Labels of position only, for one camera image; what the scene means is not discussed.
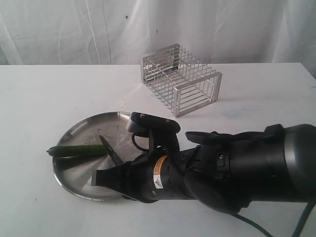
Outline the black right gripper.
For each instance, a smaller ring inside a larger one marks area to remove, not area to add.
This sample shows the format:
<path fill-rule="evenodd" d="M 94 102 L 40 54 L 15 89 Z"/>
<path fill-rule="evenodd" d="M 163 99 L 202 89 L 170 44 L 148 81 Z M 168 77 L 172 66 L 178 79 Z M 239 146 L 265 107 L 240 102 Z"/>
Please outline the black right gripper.
<path fill-rule="evenodd" d="M 94 170 L 91 186 L 105 187 L 122 194 L 125 199 L 143 203 L 187 200 L 182 163 L 176 160 L 180 154 L 179 131 L 176 128 L 132 132 L 132 143 L 142 155 L 112 168 Z"/>

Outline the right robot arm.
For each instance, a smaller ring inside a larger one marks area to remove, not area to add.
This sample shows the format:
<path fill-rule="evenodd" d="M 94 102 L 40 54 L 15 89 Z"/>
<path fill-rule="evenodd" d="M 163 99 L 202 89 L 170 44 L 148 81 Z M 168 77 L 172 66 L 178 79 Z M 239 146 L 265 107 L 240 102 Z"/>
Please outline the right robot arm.
<path fill-rule="evenodd" d="M 149 150 L 133 161 L 92 173 L 91 184 L 143 203 L 198 200 L 227 214 L 253 201 L 316 199 L 316 128 L 279 124 L 263 132 L 190 132 L 180 150 L 175 132 L 150 130 Z"/>

